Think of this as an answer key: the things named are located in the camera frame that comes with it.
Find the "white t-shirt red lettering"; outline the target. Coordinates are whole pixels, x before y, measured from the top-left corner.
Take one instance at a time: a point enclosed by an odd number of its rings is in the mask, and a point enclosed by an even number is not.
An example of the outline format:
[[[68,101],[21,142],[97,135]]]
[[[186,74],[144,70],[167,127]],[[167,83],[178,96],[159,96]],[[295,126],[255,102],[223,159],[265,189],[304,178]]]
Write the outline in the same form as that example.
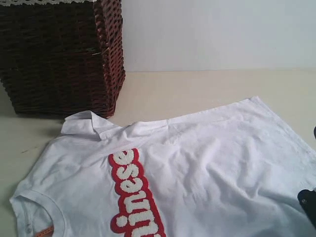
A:
[[[313,237],[316,153],[258,97],[120,127],[67,117],[10,198],[20,237]]]

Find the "brown wicker laundry basket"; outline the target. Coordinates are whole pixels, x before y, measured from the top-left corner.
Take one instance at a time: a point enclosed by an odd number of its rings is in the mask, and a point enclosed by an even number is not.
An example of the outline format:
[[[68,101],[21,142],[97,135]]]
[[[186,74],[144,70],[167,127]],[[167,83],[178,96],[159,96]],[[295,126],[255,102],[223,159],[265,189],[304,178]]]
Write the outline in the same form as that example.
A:
[[[0,6],[0,80],[21,116],[108,118],[125,80],[119,0]]]

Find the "white lace cloth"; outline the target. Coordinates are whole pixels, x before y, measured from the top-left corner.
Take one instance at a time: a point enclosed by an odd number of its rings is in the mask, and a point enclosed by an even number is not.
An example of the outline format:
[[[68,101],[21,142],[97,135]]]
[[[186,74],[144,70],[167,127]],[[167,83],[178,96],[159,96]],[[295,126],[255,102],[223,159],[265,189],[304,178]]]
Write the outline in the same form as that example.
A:
[[[0,0],[0,5],[9,7],[12,5],[45,5],[45,4],[60,4],[60,3],[83,3],[96,2],[95,0]]]

